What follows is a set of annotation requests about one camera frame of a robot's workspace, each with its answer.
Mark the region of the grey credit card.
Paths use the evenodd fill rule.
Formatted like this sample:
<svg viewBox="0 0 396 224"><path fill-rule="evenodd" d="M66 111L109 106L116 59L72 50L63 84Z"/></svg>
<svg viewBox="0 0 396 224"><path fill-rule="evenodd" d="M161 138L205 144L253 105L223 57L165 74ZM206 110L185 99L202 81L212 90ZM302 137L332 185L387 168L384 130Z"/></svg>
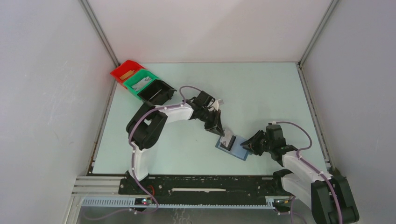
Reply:
<svg viewBox="0 0 396 224"><path fill-rule="evenodd" d="M232 138L233 136L235 136L234 133L229 128L225 128L224 129L224 136L222 136L220 138L220 142L223 141L223 140L228 140L228 139Z"/></svg>

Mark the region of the black credit card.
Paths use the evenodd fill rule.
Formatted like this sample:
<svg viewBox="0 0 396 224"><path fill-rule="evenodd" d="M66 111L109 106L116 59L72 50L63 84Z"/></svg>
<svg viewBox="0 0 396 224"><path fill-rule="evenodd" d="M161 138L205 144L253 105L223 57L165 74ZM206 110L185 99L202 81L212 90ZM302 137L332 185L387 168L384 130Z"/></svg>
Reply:
<svg viewBox="0 0 396 224"><path fill-rule="evenodd" d="M236 140L235 136L233 136L232 138L230 138L228 140L223 140L223 141L220 142L219 147L221 149L226 150L226 151L230 151L232 146L233 146L233 144L234 144L234 142L235 142L235 140Z"/></svg>

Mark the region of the blue card holder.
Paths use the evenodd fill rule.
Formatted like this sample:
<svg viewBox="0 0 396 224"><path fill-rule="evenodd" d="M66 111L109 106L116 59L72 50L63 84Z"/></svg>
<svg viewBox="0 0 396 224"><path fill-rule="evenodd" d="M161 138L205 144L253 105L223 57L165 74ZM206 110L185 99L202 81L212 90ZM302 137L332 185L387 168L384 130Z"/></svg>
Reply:
<svg viewBox="0 0 396 224"><path fill-rule="evenodd" d="M233 146L232 146L232 148L231 148L230 151L226 151L226 150L221 149L221 148L219 147L219 145L220 145L220 138L219 138L219 140L218 140L218 142L217 142L217 144L216 144L215 147L216 147L217 149L219 149L219 150L225 152L225 153L228 153L228 154L230 154L230 155L232 155L232 156L234 156L234 157L236 157L236 158L238 158L238 159L240 159L240 160L245 161L245 160L247 159L247 157L248 157L251 153L250 153L249 151L243 149L243 148L240 146L240 144L241 144L242 142L246 141L246 139L243 138L243 137L240 137L240 136L235 136L235 137L236 137L236 140L235 140L235 142L234 142L234 144L233 144Z"/></svg>

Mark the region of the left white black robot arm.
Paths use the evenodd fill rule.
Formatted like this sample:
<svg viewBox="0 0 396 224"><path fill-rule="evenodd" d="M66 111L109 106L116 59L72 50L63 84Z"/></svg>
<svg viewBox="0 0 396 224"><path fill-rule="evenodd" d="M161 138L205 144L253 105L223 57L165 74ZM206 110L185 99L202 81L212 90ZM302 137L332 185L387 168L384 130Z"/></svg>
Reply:
<svg viewBox="0 0 396 224"><path fill-rule="evenodd" d="M204 123L206 131L224 136L219 108L222 104L222 100L216 100L205 91L173 105L145 102L126 127L128 142L132 147L129 173L133 179L129 185L130 189L136 194L146 192L148 182L144 178L148 176L152 162L149 149L157 143L166 124L198 119Z"/></svg>

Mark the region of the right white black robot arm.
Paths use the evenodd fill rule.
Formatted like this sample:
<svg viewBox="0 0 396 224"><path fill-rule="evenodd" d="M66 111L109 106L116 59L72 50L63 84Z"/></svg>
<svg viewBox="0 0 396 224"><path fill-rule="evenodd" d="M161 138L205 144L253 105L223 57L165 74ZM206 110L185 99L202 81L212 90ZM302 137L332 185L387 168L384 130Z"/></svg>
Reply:
<svg viewBox="0 0 396 224"><path fill-rule="evenodd" d="M312 139L304 148L287 144L281 128L282 122L269 123L265 130L241 143L240 146L255 155L269 153L283 170L272 181L277 195L286 192L297 197L311 209L318 224L353 224L359 221L354 196L346 177L320 170L302 156L302 151L312 147Z"/></svg>

